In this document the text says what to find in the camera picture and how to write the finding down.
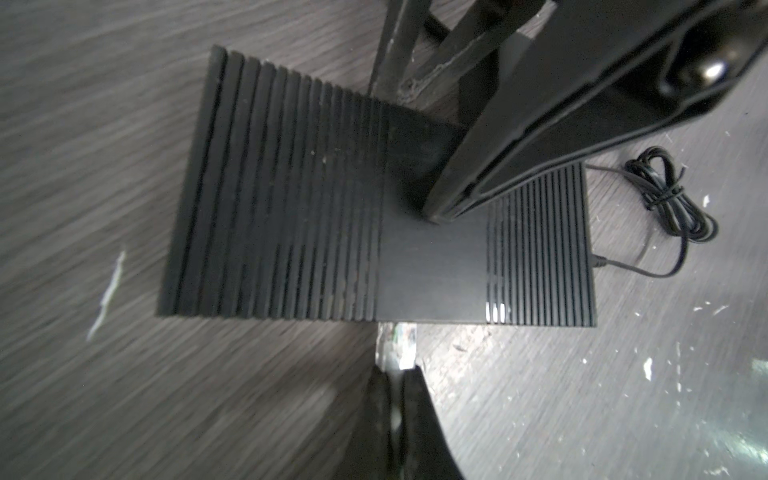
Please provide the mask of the small black adapter with cable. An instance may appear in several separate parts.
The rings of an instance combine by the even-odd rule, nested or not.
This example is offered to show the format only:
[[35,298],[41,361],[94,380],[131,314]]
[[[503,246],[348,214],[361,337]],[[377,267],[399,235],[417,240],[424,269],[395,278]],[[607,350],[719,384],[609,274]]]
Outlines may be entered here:
[[645,209],[656,215],[662,230],[680,240],[677,260],[667,273],[655,273],[597,254],[591,255],[591,266],[619,268],[644,277],[667,279],[677,275],[684,266],[689,247],[715,240],[719,234],[717,220],[698,206],[682,185],[684,166],[677,167],[669,151],[652,146],[637,157],[626,161],[622,168],[587,164],[589,170],[613,173],[623,177],[640,194]]

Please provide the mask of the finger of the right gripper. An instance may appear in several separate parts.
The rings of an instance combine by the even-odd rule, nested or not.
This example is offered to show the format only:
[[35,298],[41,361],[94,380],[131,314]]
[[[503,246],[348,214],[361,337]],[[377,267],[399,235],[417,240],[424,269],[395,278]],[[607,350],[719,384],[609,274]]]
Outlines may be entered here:
[[[529,0],[476,1],[455,28],[447,29],[430,12],[429,1],[389,1],[368,95],[398,105],[433,104],[543,6]],[[432,34],[438,46],[408,73],[421,31]]]
[[567,1],[422,208],[445,223],[546,173],[714,110],[767,47],[763,1]]

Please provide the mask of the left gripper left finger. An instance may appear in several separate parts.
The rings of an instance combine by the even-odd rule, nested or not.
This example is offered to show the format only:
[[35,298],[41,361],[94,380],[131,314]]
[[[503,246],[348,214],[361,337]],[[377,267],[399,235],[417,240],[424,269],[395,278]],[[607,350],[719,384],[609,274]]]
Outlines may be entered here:
[[388,479],[391,390],[387,374],[372,367],[358,420],[333,479]]

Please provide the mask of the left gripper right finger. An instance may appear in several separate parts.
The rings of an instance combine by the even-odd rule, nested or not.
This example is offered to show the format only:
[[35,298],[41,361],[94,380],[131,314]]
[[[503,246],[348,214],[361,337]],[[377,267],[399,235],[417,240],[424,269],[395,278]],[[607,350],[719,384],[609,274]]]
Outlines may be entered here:
[[444,436],[420,367],[402,377],[401,434],[404,479],[464,479]]

